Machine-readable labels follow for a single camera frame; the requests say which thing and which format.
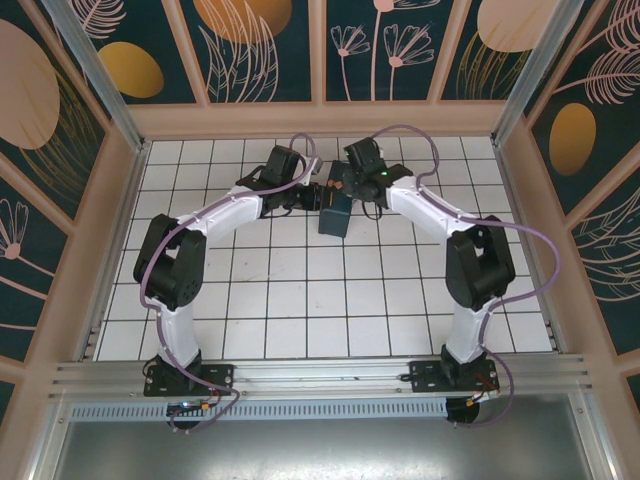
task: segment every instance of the white grid floor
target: white grid floor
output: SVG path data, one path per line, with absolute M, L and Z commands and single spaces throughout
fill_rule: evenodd
M 318 138 L 326 183 L 331 160 L 361 137 Z M 513 220 L 493 149 L 484 137 L 435 138 L 442 162 L 429 188 L 482 216 Z M 145 360 L 158 339 L 153 316 L 138 302 L 132 277 L 149 221 L 177 216 L 224 195 L 288 140 L 155 142 L 94 358 Z M 389 164 L 414 173 L 433 167 L 421 138 L 379 139 Z M 304 151 L 303 143 L 294 145 Z M 516 280 L 508 295 L 532 288 L 520 239 L 508 231 Z M 318 234 L 318 214 L 263 219 L 207 252 L 205 284 L 194 304 L 195 329 L 207 360 L 401 356 L 439 353 L 451 329 L 453 300 L 444 283 L 444 248 L 407 219 L 379 221 L 354 205 L 344 241 Z M 497 352 L 551 350 L 536 299 L 494 315 L 487 345 Z

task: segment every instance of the black mounting plate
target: black mounting plate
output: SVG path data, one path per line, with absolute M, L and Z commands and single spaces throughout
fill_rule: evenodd
M 476 392 L 486 390 L 478 375 L 489 382 L 496 390 L 500 389 L 496 364 L 493 360 L 476 360 L 474 368 L 458 379 L 458 385 L 453 386 L 445 376 L 440 360 L 409 362 L 409 375 L 403 379 L 411 381 L 413 393 L 427 392 Z
M 200 378 L 227 387 L 233 386 L 233 370 L 231 364 L 202 365 Z M 147 368 L 144 384 L 145 397 L 208 397 L 211 392 L 204 385 L 196 383 L 191 390 L 186 385 L 170 385 L 162 375 L 161 367 L 152 365 Z M 229 392 L 220 391 L 220 395 L 231 395 Z

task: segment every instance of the enclosure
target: enclosure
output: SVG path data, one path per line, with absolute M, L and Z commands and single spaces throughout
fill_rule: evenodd
M 638 0 L 3 2 L 2 478 L 637 478 L 638 31 Z M 398 128 L 376 137 L 387 164 L 435 169 L 431 192 L 559 252 L 550 289 L 487 329 L 509 415 L 454 428 L 446 394 L 401 381 L 452 331 L 446 256 L 356 201 L 344 238 L 280 208 L 207 245 L 194 329 L 242 395 L 173 435 L 179 399 L 144 396 L 141 372 L 160 345 L 133 276 L 151 220 L 300 132 L 328 185 L 394 124 L 436 150 Z M 507 242 L 507 296 L 552 278 L 544 242 Z

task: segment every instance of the flower illustration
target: flower illustration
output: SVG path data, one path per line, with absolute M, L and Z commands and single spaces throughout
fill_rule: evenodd
M 349 85 L 347 82 L 347 71 L 344 66 L 344 58 L 350 55 L 358 55 L 360 53 L 368 52 L 371 49 L 371 44 L 365 41 L 367 36 L 362 31 L 362 25 L 359 27 L 346 27 L 344 32 L 342 31 L 342 27 L 333 27 L 331 29 L 331 38 L 333 39 L 333 44 L 336 46 L 336 50 L 338 50 L 338 55 L 340 55 L 344 91 L 347 95 L 347 100 L 351 101 L 351 94 L 349 93 Z
M 373 0 L 373 6 L 378 13 L 376 15 L 376 24 L 373 28 L 373 49 L 371 54 L 372 101 L 376 99 L 376 53 L 378 50 L 378 32 L 380 31 L 380 18 L 382 14 L 392 12 L 393 10 L 417 10 L 419 8 L 433 7 L 439 3 L 440 0 Z
M 393 80 L 396 68 L 433 60 L 434 50 L 427 48 L 431 44 L 428 30 L 428 26 L 422 28 L 408 26 L 398 36 L 398 25 L 385 27 L 384 46 L 387 49 L 389 65 L 391 65 L 389 100 L 393 100 Z
M 6 198 L 0 200 L 0 259 L 19 260 L 41 273 L 53 277 L 53 273 L 46 270 L 26 258 L 22 257 L 22 242 L 27 230 L 27 221 L 29 220 L 29 207 L 22 202 L 17 202 L 15 209 L 11 208 L 11 204 Z M 0 282 L 15 288 L 23 293 L 29 294 L 41 300 L 46 300 L 47 295 L 32 290 L 29 287 L 21 285 L 13 280 L 0 276 Z M 4 328 L 12 328 L 4 324 L 0 324 Z

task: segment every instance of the purple cable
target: purple cable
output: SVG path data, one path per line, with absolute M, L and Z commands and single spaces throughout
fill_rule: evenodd
M 418 190 L 418 192 L 420 193 L 420 196 L 422 198 L 424 198 L 431 205 L 433 205 L 434 207 L 440 209 L 441 211 L 443 211 L 447 215 L 450 215 L 452 217 L 456 217 L 459 220 L 462 220 L 462 221 L 467 222 L 467 223 L 471 223 L 471 224 L 474 224 L 474 225 L 481 225 L 481 226 L 485 226 L 485 227 L 513 228 L 514 230 L 519 230 L 521 232 L 528 233 L 530 235 L 534 235 L 534 236 L 538 237 L 539 239 L 541 239 L 542 241 L 544 241 L 547 245 L 549 245 L 549 247 L 553 251 L 553 256 L 555 257 L 555 266 L 553 268 L 553 273 L 551 274 L 551 277 L 549 278 L 549 280 L 547 280 L 540 287 L 535 288 L 534 290 L 532 290 L 530 292 L 523 293 L 521 295 L 516 295 L 514 297 L 503 298 L 501 300 L 493 302 L 489 306 L 489 308 L 487 310 L 487 313 L 485 314 L 484 318 L 482 319 L 482 324 L 480 325 L 480 333 L 478 335 L 478 342 L 480 343 L 480 347 L 487 353 L 487 355 L 490 355 L 491 357 L 495 358 L 495 360 L 502 366 L 502 368 L 504 368 L 504 371 L 507 374 L 507 378 L 509 379 L 509 400 L 507 402 L 507 406 L 505 407 L 505 409 L 502 412 L 500 412 L 500 414 L 498 416 L 492 418 L 491 420 L 487 420 L 486 422 L 479 422 L 479 423 L 463 423 L 461 425 L 464 425 L 464 426 L 469 427 L 469 428 L 485 427 L 485 426 L 488 426 L 488 425 L 493 425 L 494 423 L 497 423 L 502 418 L 504 418 L 504 416 L 507 415 L 507 413 L 509 413 L 509 410 L 511 410 L 511 406 L 513 404 L 513 398 L 515 396 L 515 387 L 513 385 L 513 374 L 511 373 L 511 370 L 509 369 L 509 367 L 507 366 L 505 361 L 502 360 L 502 358 L 500 358 L 499 355 L 497 355 L 497 354 L 493 353 L 491 350 L 489 350 L 484 344 L 484 337 L 485 337 L 485 334 L 486 334 L 486 331 L 487 331 L 487 326 L 489 325 L 489 320 L 491 319 L 491 313 L 496 308 L 498 308 L 498 307 L 500 307 L 502 305 L 506 305 L 507 303 L 518 302 L 520 300 L 525 300 L 527 298 L 531 298 L 531 297 L 534 297 L 534 296 L 537 296 L 537 295 L 540 295 L 540 294 L 546 292 L 549 289 L 549 287 L 551 287 L 551 285 L 556 281 L 556 279 L 558 278 L 558 275 L 560 274 L 560 252 L 558 251 L 558 247 L 553 243 L 553 241 L 549 237 L 547 237 L 544 233 L 539 232 L 538 230 L 535 230 L 535 229 L 530 228 L 530 227 L 526 227 L 524 225 L 518 225 L 516 223 L 499 222 L 499 221 L 495 221 L 495 220 L 484 220 L 484 219 L 473 218 L 473 217 L 465 217 L 465 216 L 460 215 L 459 212 L 451 210 L 450 208 L 446 207 L 445 205 L 442 205 L 442 204 L 438 203 L 436 200 L 434 200 L 429 195 L 427 195 L 422 190 L 421 180 L 426 176 L 433 175 L 435 173 L 435 171 L 437 170 L 438 165 L 440 163 L 440 155 L 438 154 L 438 148 L 436 147 L 436 145 L 433 142 L 433 140 L 431 139 L 431 137 L 425 131 L 420 130 L 419 128 L 413 127 L 411 125 L 392 125 L 390 127 L 383 128 L 382 130 L 374 133 L 371 137 L 375 138 L 375 137 L 377 137 L 378 135 L 380 135 L 382 133 L 388 132 L 390 130 L 395 130 L 395 129 L 398 129 L 398 128 L 405 128 L 405 129 L 411 130 L 413 132 L 416 132 L 419 135 L 421 135 L 422 137 L 424 137 L 431 144 L 431 150 L 433 152 L 433 158 L 434 158 L 434 162 L 435 162 L 436 166 L 431 172 L 421 173 L 420 175 L 418 175 L 416 177 L 416 189 Z
M 172 415 L 169 423 L 171 424 L 171 427 L 173 429 L 174 433 L 183 433 L 185 435 L 189 435 L 191 432 L 195 433 L 198 430 L 202 430 L 205 427 L 208 427 L 209 425 L 211 425 L 212 423 L 214 423 L 216 420 L 218 420 L 221 416 L 223 416 L 225 413 L 227 413 L 229 411 L 229 409 L 231 407 L 233 407 L 238 400 L 240 399 L 240 392 L 238 392 L 236 389 L 234 388 L 229 388 L 223 385 L 215 385 L 213 383 L 207 382 L 206 380 L 203 380 L 201 378 L 196 377 L 195 375 L 193 375 L 192 373 L 188 372 L 184 367 L 182 367 L 180 365 L 180 363 L 178 362 L 178 359 L 173 355 L 173 353 L 171 352 L 171 350 L 169 350 L 169 347 L 167 346 L 167 341 L 164 337 L 164 333 L 162 331 L 162 312 L 159 306 L 147 302 L 147 299 L 145 297 L 145 292 L 147 291 L 147 284 L 149 283 L 149 276 L 151 275 L 151 271 L 153 270 L 153 267 L 155 267 L 156 262 L 158 261 L 158 258 L 160 257 L 160 255 L 162 254 L 162 252 L 164 252 L 164 249 L 166 248 L 166 246 L 169 244 L 169 242 L 173 239 L 173 237 L 175 237 L 178 233 L 180 233 L 182 230 L 184 230 L 185 228 L 187 228 L 189 225 L 195 223 L 195 222 L 199 222 L 200 221 L 200 217 L 202 215 L 206 215 L 207 213 L 211 212 L 212 210 L 228 203 L 228 202 L 232 202 L 235 201 L 237 199 L 243 198 L 243 197 L 248 197 L 248 196 L 254 196 L 256 194 L 260 194 L 260 195 L 270 195 L 273 193 L 279 193 L 282 192 L 284 190 L 288 190 L 289 188 L 294 187 L 295 185 L 297 185 L 300 180 L 302 180 L 305 176 L 307 176 L 315 167 L 315 163 L 317 160 L 317 154 L 316 154 L 316 144 L 313 141 L 313 138 L 311 138 L 309 135 L 307 135 L 306 133 L 297 133 L 295 134 L 292 138 L 291 141 L 289 143 L 289 148 L 293 147 L 293 142 L 298 139 L 298 138 L 305 138 L 309 144 L 311 145 L 311 161 L 309 162 L 309 165 L 307 165 L 307 168 L 300 174 L 300 176 L 298 178 L 296 178 L 295 180 L 293 180 L 292 182 L 283 185 L 281 187 L 277 187 L 277 188 L 271 188 L 269 190 L 261 190 L 259 192 L 253 192 L 253 191 L 247 191 L 247 192 L 241 192 L 237 195 L 228 195 L 225 197 L 220 198 L 219 200 L 216 200 L 215 202 L 213 202 L 211 205 L 208 205 L 206 207 L 204 207 L 203 209 L 199 210 L 198 212 L 195 212 L 193 217 L 189 218 L 188 220 L 186 220 L 184 223 L 181 223 L 180 225 L 178 225 L 176 228 L 174 228 L 173 230 L 171 230 L 169 232 L 169 234 L 162 240 L 162 242 L 160 242 L 160 245 L 158 245 L 158 248 L 156 249 L 156 251 L 153 253 L 153 255 L 151 256 L 151 259 L 149 260 L 149 265 L 147 266 L 147 269 L 144 272 L 144 275 L 142 276 L 142 282 L 140 282 L 140 303 L 142 304 L 143 307 L 147 307 L 151 310 L 155 310 L 157 313 L 157 318 L 156 318 L 156 328 L 158 331 L 158 339 L 160 340 L 160 345 L 162 346 L 164 352 L 167 354 L 167 357 L 169 357 L 169 360 L 171 360 L 171 363 L 173 364 L 174 367 L 176 367 L 176 369 L 182 373 L 185 377 L 193 380 L 196 383 L 199 383 L 200 385 L 204 385 L 205 387 L 207 387 L 209 390 L 213 391 L 213 390 L 219 390 L 219 391 L 223 391 L 223 392 L 229 392 L 229 393 L 233 393 L 235 395 L 235 398 L 228 404 L 226 405 L 224 408 L 222 408 L 218 413 L 216 413 L 212 418 L 208 419 L 208 420 L 203 420 L 201 422 L 199 422 L 195 427 L 188 429 L 188 430 L 180 430 L 178 429 L 175 424 L 174 424 L 174 419 L 176 417 L 176 415 L 178 415 L 180 412 L 178 411 L 176 414 Z

